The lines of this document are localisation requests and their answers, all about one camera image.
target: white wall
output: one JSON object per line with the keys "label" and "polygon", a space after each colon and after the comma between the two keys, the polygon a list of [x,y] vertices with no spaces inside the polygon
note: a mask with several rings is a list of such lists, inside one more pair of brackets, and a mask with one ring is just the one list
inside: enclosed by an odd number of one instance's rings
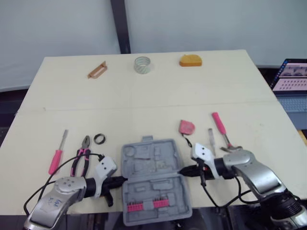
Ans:
{"label": "white wall", "polygon": [[258,65],[307,58],[307,0],[126,0],[132,53],[246,49]]}
{"label": "white wall", "polygon": [[29,86],[45,56],[118,53],[110,0],[0,1],[0,91]]}

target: pliers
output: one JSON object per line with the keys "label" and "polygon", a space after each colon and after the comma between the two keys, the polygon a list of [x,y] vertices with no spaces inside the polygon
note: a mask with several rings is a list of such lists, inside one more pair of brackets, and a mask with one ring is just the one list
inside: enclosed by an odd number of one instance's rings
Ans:
{"label": "pliers", "polygon": [[[84,155],[84,167],[83,167],[83,172],[81,174],[81,176],[85,177],[86,176],[86,173],[87,173],[87,170],[88,170],[88,165],[89,165],[89,159],[90,159],[90,153],[91,151],[88,149],[88,147],[90,146],[90,137],[89,136],[86,136],[82,142],[82,146],[81,148],[77,151],[77,156],[80,156],[80,155]],[[75,176],[76,175],[76,169],[77,169],[77,165],[78,165],[78,162],[80,160],[81,157],[77,157],[73,163],[72,163],[72,166],[71,166],[71,176]]]}

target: metal ring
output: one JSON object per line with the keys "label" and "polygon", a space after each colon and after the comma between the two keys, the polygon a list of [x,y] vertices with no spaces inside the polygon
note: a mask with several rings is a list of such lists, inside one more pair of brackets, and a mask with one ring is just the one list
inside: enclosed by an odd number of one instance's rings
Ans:
{"label": "metal ring", "polygon": [[[98,138],[98,137],[103,137],[102,141],[97,142],[97,138]],[[106,141],[106,137],[105,137],[105,135],[102,134],[102,133],[98,133],[98,134],[94,137],[94,142],[95,142],[97,145],[101,145],[101,144],[103,144],[105,141]]]}
{"label": "metal ring", "polygon": [[146,74],[150,71],[149,64],[148,57],[138,57],[134,60],[134,69],[137,73]]}

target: robotic arm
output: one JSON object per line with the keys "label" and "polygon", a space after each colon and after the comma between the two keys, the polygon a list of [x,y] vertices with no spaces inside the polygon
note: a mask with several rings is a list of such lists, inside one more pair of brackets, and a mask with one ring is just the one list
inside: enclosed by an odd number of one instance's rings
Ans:
{"label": "robotic arm", "polygon": [[[210,169],[207,179],[241,176],[260,205],[268,211],[275,226],[285,230],[307,226],[306,208],[295,200],[277,175],[258,162],[250,151],[240,149],[215,159],[209,149],[196,143],[191,157],[199,166],[205,165]],[[184,175],[188,172],[190,176],[196,176],[191,167],[184,168],[180,173]]]}
{"label": "robotic arm", "polygon": [[83,198],[106,196],[109,207],[113,199],[109,189],[119,187],[125,179],[110,177],[117,166],[110,157],[104,157],[95,168],[93,178],[64,177],[58,179],[51,192],[34,207],[24,223],[26,230],[55,230],[68,208]]}

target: laptop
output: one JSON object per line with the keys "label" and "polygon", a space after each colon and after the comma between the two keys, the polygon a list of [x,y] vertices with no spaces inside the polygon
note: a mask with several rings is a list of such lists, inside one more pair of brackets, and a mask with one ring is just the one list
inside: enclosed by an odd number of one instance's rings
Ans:
{"label": "laptop", "polygon": [[296,129],[307,129],[307,59],[286,59],[270,88]]}

